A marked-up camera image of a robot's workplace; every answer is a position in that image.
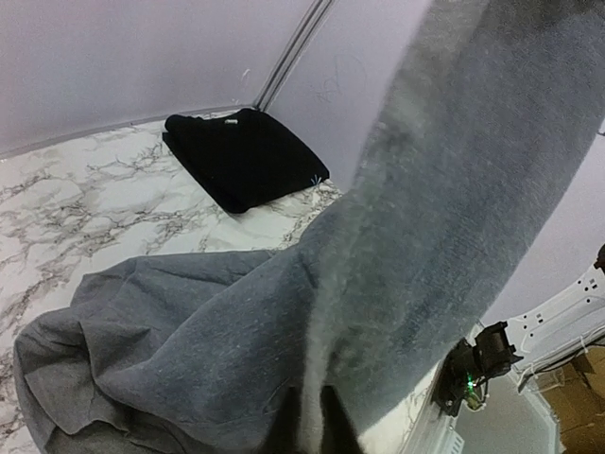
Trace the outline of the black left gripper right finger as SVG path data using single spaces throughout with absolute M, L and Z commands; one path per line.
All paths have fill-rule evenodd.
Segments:
M 323 435 L 321 454 L 363 454 L 354 426 L 332 386 L 321 390 Z

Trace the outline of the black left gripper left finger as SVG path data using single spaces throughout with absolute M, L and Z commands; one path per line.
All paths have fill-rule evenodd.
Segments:
M 289 387 L 264 440 L 265 454 L 300 454 L 301 390 Z

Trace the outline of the black t-shirt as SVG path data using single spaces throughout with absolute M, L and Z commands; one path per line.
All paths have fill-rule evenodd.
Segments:
M 230 214 L 330 178 L 321 159 L 270 115 L 241 109 L 203 119 L 170 115 L 163 140 L 194 180 Z

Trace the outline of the grey garment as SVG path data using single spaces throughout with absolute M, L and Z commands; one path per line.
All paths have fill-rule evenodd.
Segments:
M 436 1 L 353 187 L 280 251 L 128 259 L 14 345 L 43 453 L 261 453 L 289 387 L 364 431 L 465 336 L 562 199 L 604 118 L 600 1 Z

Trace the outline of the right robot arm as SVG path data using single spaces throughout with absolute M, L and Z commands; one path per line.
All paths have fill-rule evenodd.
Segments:
M 572 285 L 539 306 L 507 319 L 508 340 L 522 359 L 512 366 L 517 387 L 604 343 L 604 251 Z

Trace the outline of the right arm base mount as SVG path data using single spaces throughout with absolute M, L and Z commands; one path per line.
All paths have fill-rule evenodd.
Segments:
M 507 322 L 484 328 L 475 343 L 460 340 L 445 357 L 431 397 L 441 413 L 456 417 L 463 403 L 471 411 L 481 410 L 488 397 L 491 379 L 507 374 L 522 357 L 509 342 Z

